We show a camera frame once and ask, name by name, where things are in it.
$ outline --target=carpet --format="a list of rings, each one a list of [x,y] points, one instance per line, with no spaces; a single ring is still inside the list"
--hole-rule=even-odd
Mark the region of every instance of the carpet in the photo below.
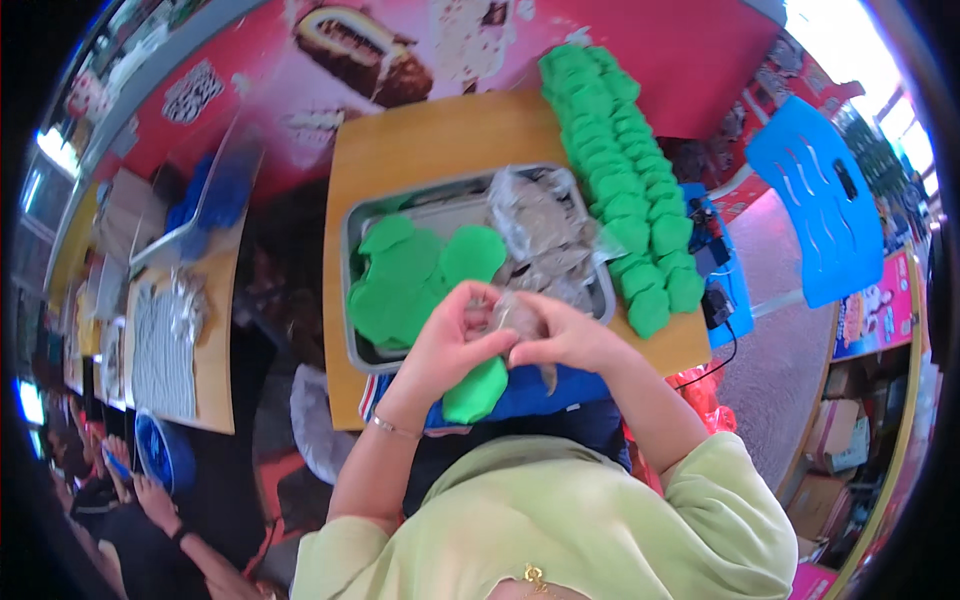
[[[802,287],[800,244],[776,192],[761,196],[728,229],[753,305]],[[736,413],[737,434],[772,490],[788,475],[819,397],[833,312],[832,304],[810,310],[800,303],[757,319],[754,332],[737,341],[717,391]],[[731,352],[728,344],[714,356]]]

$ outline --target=black wristband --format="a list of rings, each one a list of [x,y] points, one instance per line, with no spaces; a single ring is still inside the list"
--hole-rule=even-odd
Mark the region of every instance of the black wristband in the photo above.
[[[191,533],[193,532],[190,531],[190,528],[187,527],[185,523],[181,523],[180,528],[177,529],[177,533],[175,533],[170,539],[174,541],[174,544],[176,544],[177,547],[180,547],[180,542],[183,541],[183,536]]]

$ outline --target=gold necklace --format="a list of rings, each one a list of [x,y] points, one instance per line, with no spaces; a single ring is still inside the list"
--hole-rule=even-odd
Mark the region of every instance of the gold necklace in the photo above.
[[[554,598],[554,600],[563,600],[560,596],[550,591],[546,582],[542,580],[543,571],[536,568],[532,564],[527,563],[527,567],[523,570],[523,580],[528,581],[534,585],[534,590],[523,594],[524,598],[530,598],[532,596],[547,596]]]

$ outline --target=gold bracelet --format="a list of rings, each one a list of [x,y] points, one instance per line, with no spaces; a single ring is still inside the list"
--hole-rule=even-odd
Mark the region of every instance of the gold bracelet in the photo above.
[[[371,420],[373,421],[373,424],[379,427],[380,429],[383,429],[384,431],[395,431],[405,438],[410,438],[412,440],[419,440],[420,438],[423,437],[423,434],[421,433],[413,433],[412,431],[407,431],[406,429],[400,429],[399,427],[393,426],[392,423],[388,423],[383,419],[381,419],[380,417],[378,417],[376,413],[373,413],[373,418]]]

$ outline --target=blue bowl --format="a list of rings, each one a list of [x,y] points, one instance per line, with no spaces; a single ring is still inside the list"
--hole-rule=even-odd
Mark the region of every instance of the blue bowl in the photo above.
[[[197,462],[182,431],[149,411],[136,414],[133,431],[140,464],[148,476],[158,481],[171,496],[193,488]]]

